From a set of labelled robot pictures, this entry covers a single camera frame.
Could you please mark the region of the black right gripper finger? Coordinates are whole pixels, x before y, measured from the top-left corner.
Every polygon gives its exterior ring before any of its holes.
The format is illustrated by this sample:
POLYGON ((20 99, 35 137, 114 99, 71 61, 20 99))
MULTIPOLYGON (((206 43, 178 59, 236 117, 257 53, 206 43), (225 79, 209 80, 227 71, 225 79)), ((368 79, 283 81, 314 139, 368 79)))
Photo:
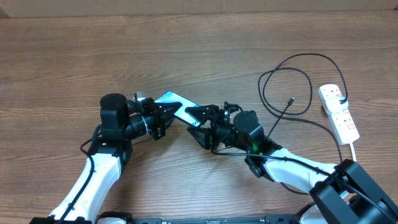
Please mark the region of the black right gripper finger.
POLYGON ((212 114, 217 112, 218 110, 219 107, 216 105, 194 106, 185 108, 185 112, 194 119, 192 126, 201 126, 205 124, 211 118, 212 114))
POLYGON ((194 137, 199 145, 204 149, 211 147, 211 129, 210 128, 196 128, 188 127, 187 131, 194 137))

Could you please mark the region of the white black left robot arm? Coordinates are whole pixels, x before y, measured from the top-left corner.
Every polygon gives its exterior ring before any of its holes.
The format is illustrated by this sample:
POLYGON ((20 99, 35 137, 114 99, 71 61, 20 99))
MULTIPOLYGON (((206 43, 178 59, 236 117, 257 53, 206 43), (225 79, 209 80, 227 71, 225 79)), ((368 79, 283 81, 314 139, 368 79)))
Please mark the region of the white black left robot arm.
POLYGON ((86 141, 86 165, 64 201, 45 218, 32 223, 94 223, 113 184, 124 172, 132 154, 132 140, 150 134, 165 136, 181 101, 155 102, 152 98, 127 100, 119 93, 100 100, 101 124, 86 141))

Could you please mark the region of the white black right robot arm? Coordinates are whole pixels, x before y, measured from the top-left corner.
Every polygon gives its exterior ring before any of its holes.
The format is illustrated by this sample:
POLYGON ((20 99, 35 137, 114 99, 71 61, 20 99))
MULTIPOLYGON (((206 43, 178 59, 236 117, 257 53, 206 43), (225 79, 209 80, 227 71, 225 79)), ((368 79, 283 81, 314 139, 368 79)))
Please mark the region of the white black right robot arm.
POLYGON ((289 184, 313 199, 296 223, 397 223, 397 205, 355 161, 324 164, 296 156, 264 134, 255 111, 226 104, 188 107, 188 132, 213 154, 219 144, 239 149, 253 174, 289 184))

